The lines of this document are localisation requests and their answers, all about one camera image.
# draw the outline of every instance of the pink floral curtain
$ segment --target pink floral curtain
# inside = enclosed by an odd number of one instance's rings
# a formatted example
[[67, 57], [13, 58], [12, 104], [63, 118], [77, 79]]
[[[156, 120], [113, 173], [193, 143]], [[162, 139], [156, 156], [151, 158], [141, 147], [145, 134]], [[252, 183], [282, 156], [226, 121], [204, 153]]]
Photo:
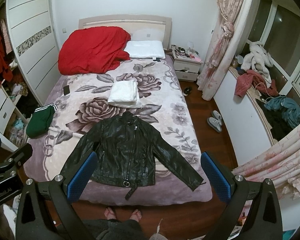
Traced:
[[214, 29], [203, 70], [198, 77], [202, 98], [217, 92], [238, 47], [252, 0], [217, 0], [220, 17]]
[[272, 179], [279, 197], [292, 193], [300, 197], [300, 125], [270, 149], [234, 169], [247, 180]]

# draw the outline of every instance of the jacket belt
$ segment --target jacket belt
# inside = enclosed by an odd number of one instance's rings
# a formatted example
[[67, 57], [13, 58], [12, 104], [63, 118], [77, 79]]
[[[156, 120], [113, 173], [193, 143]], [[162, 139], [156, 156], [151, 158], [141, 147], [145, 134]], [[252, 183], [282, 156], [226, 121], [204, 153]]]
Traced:
[[136, 191], [138, 187], [132, 187], [130, 189], [130, 191], [126, 194], [126, 196], [124, 197], [126, 200], [129, 200], [129, 198], [132, 196], [132, 194]]

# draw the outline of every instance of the metal screw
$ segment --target metal screw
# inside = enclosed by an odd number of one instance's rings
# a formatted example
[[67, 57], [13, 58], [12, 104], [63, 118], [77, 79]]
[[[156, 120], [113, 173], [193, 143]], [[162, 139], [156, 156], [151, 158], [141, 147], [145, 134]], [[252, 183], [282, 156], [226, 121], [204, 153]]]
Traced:
[[236, 175], [234, 178], [235, 178], [237, 181], [243, 181], [243, 176], [241, 176], [241, 175]]
[[27, 179], [26, 184], [31, 185], [32, 182], [33, 182], [33, 179]]
[[271, 185], [272, 184], [272, 180], [271, 179], [265, 179], [266, 184]]
[[62, 179], [63, 179], [62, 175], [57, 175], [57, 176], [54, 177], [55, 181], [61, 181]]

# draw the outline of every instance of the wardrobe door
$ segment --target wardrobe door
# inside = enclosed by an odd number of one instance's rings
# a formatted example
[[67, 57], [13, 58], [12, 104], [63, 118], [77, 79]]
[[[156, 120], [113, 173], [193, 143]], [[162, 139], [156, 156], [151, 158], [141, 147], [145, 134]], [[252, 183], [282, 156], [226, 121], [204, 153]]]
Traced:
[[44, 105], [61, 74], [49, 0], [7, 0], [7, 28], [22, 75]]

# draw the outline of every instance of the metal ring buckle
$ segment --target metal ring buckle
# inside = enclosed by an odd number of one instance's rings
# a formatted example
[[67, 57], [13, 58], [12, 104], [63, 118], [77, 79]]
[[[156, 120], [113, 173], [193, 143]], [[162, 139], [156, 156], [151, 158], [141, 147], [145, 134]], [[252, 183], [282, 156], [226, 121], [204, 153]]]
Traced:
[[125, 180], [125, 181], [123, 182], [123, 185], [124, 185], [125, 187], [129, 187], [129, 186], [130, 186], [130, 182], [128, 182], [128, 181]]

